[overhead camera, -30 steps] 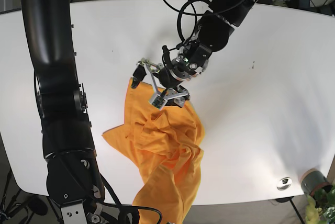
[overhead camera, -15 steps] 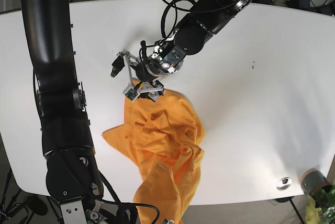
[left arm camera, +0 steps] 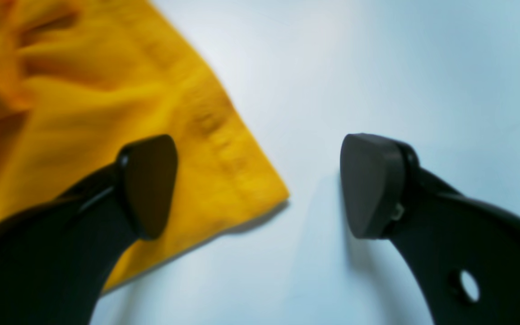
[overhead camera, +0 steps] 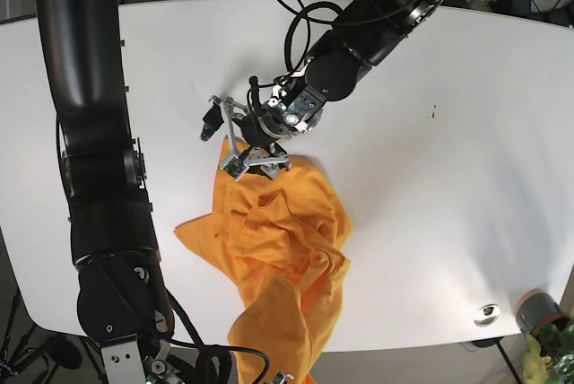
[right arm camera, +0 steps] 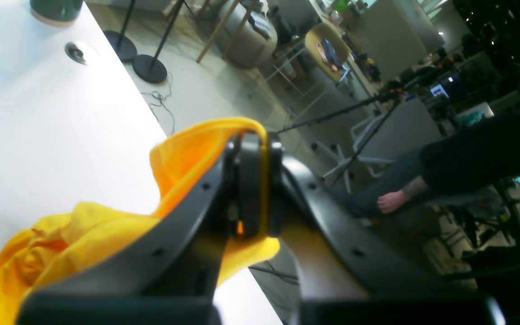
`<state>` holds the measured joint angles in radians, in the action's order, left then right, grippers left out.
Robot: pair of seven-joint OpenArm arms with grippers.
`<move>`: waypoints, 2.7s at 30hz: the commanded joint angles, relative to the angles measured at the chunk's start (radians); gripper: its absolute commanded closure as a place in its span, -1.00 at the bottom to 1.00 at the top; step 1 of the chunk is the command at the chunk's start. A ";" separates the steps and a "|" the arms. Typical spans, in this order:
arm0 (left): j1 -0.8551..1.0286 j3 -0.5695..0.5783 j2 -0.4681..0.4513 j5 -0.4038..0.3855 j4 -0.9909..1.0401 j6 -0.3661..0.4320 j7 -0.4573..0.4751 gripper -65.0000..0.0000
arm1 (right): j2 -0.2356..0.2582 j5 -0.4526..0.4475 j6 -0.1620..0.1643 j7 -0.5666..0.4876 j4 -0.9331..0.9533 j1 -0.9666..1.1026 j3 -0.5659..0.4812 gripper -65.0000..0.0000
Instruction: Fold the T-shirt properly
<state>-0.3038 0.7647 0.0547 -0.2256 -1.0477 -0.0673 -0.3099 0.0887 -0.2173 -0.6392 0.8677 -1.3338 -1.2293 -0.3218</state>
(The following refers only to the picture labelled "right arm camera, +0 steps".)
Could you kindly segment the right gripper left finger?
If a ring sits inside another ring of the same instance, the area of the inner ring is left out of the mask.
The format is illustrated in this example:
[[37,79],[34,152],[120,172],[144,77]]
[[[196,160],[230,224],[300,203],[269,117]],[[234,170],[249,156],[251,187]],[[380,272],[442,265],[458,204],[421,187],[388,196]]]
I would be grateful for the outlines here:
[[260,233],[261,140],[233,135],[178,206],[133,243],[35,292],[18,325],[220,325],[213,305],[230,239]]

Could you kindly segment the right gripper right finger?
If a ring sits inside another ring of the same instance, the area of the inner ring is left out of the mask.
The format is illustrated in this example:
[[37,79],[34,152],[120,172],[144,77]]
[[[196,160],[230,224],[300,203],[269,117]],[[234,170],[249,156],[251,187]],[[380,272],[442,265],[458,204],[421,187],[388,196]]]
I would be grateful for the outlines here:
[[310,169],[269,151],[269,232],[293,255],[292,325],[502,325],[492,298],[432,275],[377,238]]

